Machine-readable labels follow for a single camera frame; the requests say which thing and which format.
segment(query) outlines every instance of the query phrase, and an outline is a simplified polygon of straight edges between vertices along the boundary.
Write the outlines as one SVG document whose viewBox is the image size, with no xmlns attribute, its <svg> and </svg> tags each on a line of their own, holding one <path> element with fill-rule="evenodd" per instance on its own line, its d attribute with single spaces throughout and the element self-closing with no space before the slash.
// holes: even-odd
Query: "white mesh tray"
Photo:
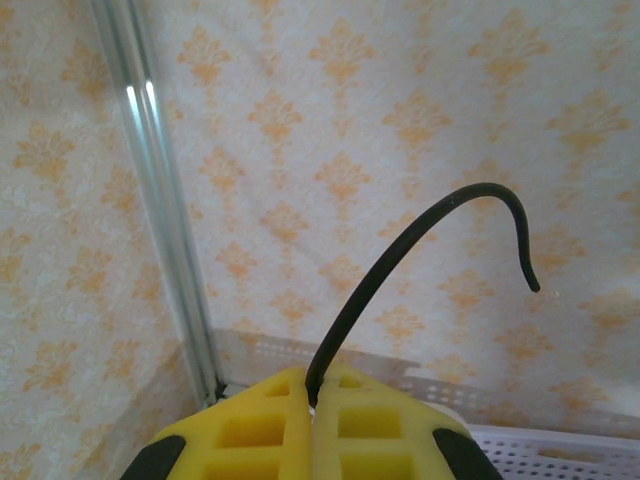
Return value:
<svg viewBox="0 0 640 480">
<path fill-rule="evenodd" d="M 470 426 L 505 480 L 639 480 L 640 441 Z"/>
</svg>

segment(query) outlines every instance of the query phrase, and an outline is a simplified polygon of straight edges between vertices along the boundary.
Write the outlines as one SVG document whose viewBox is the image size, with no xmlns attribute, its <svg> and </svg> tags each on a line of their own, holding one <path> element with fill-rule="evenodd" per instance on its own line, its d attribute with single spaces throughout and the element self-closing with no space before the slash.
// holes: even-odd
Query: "curved wire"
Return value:
<svg viewBox="0 0 640 480">
<path fill-rule="evenodd" d="M 353 328 L 356 320 L 365 309 L 373 295 L 392 270 L 400 263 L 411 248 L 427 233 L 431 227 L 447 216 L 451 211 L 463 203 L 478 197 L 496 197 L 502 200 L 513 215 L 518 239 L 518 255 L 522 273 L 529 284 L 529 288 L 540 291 L 540 284 L 531 266 L 529 252 L 529 224 L 524 207 L 515 193 L 507 187 L 497 183 L 476 183 L 462 187 L 447 195 L 426 212 L 416 218 L 404 232 L 387 248 L 378 261 L 371 267 L 360 284 L 353 291 L 347 303 L 336 317 L 333 325 L 322 340 L 316 354 L 311 360 L 305 386 L 309 397 L 309 405 L 315 407 L 318 403 L 318 392 L 324 380 L 324 374 L 335 357 L 338 349 Z"/>
</svg>

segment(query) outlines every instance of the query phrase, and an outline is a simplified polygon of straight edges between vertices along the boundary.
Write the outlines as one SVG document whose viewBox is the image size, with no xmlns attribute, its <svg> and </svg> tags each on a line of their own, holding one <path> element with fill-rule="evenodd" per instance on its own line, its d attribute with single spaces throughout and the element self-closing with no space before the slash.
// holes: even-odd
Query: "wallpaper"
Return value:
<svg viewBox="0 0 640 480">
<path fill-rule="evenodd" d="M 476 200 L 347 348 L 487 392 L 492 423 L 640 435 L 640 5 L 147 5 L 227 380 L 273 373 L 244 361 L 260 338 L 317 344 L 412 219 L 493 181 L 525 205 L 543 291 L 508 210 Z"/>
<path fill-rule="evenodd" d="M 118 478 L 190 377 L 88 4 L 0 22 L 0 477 Z"/>
</svg>

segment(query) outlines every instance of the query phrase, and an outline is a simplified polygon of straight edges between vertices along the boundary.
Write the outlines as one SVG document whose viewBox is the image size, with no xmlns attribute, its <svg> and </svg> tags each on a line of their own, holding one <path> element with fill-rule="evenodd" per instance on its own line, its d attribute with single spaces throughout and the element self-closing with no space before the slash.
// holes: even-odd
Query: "black wire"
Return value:
<svg viewBox="0 0 640 480">
<path fill-rule="evenodd" d="M 540 284 L 531 266 L 527 216 L 516 194 L 497 183 L 476 183 L 462 187 L 444 197 L 416 218 L 413 223 L 396 238 L 391 246 L 387 248 L 373 267 L 371 267 L 371 270 L 369 270 L 360 281 L 360 284 L 353 291 L 347 303 L 342 307 L 338 317 L 333 322 L 333 325 L 331 325 L 331 328 L 311 360 L 305 378 L 309 405 L 315 407 L 318 403 L 318 392 L 320 391 L 320 386 L 322 385 L 324 374 L 327 368 L 329 368 L 329 364 L 362 311 L 396 265 L 400 263 L 409 250 L 411 250 L 431 227 L 463 203 L 478 197 L 499 198 L 509 207 L 509 210 L 511 210 L 516 225 L 518 255 L 520 257 L 522 273 L 529 284 L 529 288 L 534 292 L 540 291 Z"/>
</svg>

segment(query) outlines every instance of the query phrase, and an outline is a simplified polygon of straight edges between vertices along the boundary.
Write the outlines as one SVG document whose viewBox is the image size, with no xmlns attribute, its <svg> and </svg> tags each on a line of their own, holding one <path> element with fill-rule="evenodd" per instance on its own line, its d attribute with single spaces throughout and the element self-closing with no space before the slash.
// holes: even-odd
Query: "patterned wall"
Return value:
<svg viewBox="0 0 640 480">
<path fill-rule="evenodd" d="M 349 347 L 500 393 L 491 411 L 517 425 L 550 410 L 590 431 L 604 412 L 640 435 L 640 5 L 194 0 L 149 14 L 221 333 L 317 343 L 416 215 L 500 182 L 527 208 L 543 292 L 521 276 L 508 211 L 477 200 L 408 255 Z M 222 347 L 227 377 L 246 376 Z"/>
<path fill-rule="evenodd" d="M 195 399 L 88 4 L 0 22 L 0 477 L 117 478 Z"/>
</svg>

